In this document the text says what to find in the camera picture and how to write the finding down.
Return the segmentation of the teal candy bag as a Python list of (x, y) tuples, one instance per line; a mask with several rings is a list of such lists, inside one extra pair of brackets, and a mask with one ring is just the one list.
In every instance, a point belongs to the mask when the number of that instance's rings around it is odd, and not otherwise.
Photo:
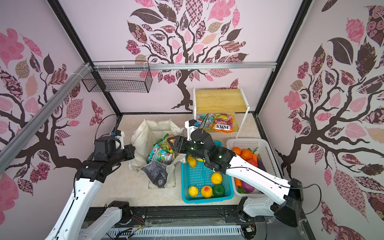
[(162, 149), (158, 145), (154, 145), (148, 159), (147, 163), (149, 164), (152, 161), (159, 162), (165, 165), (170, 165), (175, 158), (175, 154), (168, 153), (166, 150)]

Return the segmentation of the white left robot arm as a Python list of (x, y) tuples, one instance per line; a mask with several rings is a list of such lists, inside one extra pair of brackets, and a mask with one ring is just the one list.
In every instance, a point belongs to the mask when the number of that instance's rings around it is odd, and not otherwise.
[(81, 230), (91, 203), (106, 178), (122, 162), (135, 157), (135, 147), (124, 144), (124, 132), (121, 131), (96, 139), (94, 145), (94, 152), (75, 174), (71, 196), (48, 234), (48, 240), (101, 240), (115, 224), (131, 221), (129, 203), (114, 201), (86, 230)]

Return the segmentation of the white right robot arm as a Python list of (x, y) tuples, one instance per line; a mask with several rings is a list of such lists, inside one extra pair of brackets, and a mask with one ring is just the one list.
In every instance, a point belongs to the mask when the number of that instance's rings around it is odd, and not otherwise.
[(299, 180), (281, 179), (251, 165), (233, 151), (217, 146), (204, 130), (194, 130), (188, 138), (170, 137), (167, 142), (174, 152), (202, 159), (207, 168), (237, 178), (264, 193), (270, 202), (263, 215), (272, 215), (290, 227), (298, 226), (304, 200)]

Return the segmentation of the yellow-green candy bag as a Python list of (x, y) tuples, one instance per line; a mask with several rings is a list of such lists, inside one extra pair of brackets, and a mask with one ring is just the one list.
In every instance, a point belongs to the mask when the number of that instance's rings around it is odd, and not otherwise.
[(158, 145), (159, 147), (161, 148), (168, 148), (168, 142), (167, 142), (167, 139), (170, 135), (169, 134), (166, 134), (163, 138), (161, 138), (160, 140), (158, 140), (155, 145)]

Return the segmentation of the brown potato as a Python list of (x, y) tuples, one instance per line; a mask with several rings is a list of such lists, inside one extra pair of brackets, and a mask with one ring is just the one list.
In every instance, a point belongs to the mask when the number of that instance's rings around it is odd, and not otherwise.
[(171, 145), (174, 145), (175, 144), (175, 139), (176, 139), (176, 136), (168, 136), (167, 137), (167, 143), (171, 146)]

